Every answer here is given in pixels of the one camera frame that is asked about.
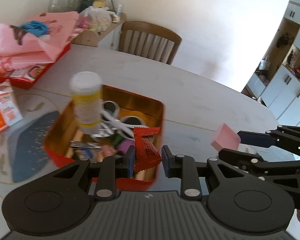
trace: white bottle cap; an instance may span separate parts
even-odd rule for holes
[[[102,81],[97,73],[79,72],[70,80],[70,90],[78,95],[90,95],[101,88]]]

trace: plastic bag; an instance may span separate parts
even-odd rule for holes
[[[0,23],[0,73],[56,61],[78,20],[77,12],[42,13],[28,21],[41,21],[50,39],[42,41],[31,33]]]
[[[89,6],[79,14],[77,27],[95,32],[105,32],[110,24],[111,17],[108,11],[104,8]]]

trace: pink plastic bag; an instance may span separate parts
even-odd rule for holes
[[[55,62],[72,34],[78,13],[42,13],[27,21],[32,20],[44,22],[49,27],[48,41],[19,27],[0,23],[0,73]]]

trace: blue cloth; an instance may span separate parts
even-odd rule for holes
[[[45,23],[38,21],[26,22],[20,25],[19,28],[25,29],[37,37],[47,34],[49,30],[49,27]]]

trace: pink sponge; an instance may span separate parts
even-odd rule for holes
[[[216,131],[211,145],[219,152],[223,148],[237,150],[240,142],[241,138],[239,135],[237,135],[229,126],[223,123]]]

